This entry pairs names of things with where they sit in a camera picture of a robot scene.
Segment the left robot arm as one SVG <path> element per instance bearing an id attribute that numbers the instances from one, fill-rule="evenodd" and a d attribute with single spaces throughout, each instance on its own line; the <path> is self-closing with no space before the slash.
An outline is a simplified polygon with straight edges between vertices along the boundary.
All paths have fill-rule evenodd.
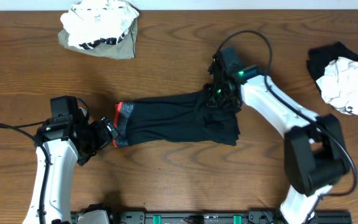
<path id="1" fill-rule="evenodd" d="M 52 117 L 34 136 L 37 172 L 24 223 L 113 223 L 110 208 L 90 205 L 84 212 L 71 212 L 71 189 L 76 165 L 83 166 L 118 136 L 113 122 L 103 117 L 90 121 L 88 106 L 81 99 L 61 96 L 50 100 Z"/>

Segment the black shorts red waistband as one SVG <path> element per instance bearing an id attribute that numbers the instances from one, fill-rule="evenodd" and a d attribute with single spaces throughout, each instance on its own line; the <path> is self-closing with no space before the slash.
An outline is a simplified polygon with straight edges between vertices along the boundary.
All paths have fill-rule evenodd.
<path id="1" fill-rule="evenodd" d="M 114 125 L 119 137 L 115 147 L 150 141 L 213 141 L 235 146 L 240 131 L 239 108 L 212 108 L 203 91 L 184 95 L 123 101 L 116 105 Z"/>

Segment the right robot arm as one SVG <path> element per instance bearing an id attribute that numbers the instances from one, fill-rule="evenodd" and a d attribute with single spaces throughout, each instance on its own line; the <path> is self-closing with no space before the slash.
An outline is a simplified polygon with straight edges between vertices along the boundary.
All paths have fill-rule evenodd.
<path id="1" fill-rule="evenodd" d="M 284 140 L 284 169 L 290 183 L 275 223 L 316 223 L 316 207 L 340 179 L 357 170 L 346 150 L 339 120 L 308 110 L 283 91 L 258 66 L 245 66 L 232 47 L 218 49 L 209 68 L 207 105 L 247 105 L 259 112 Z"/>

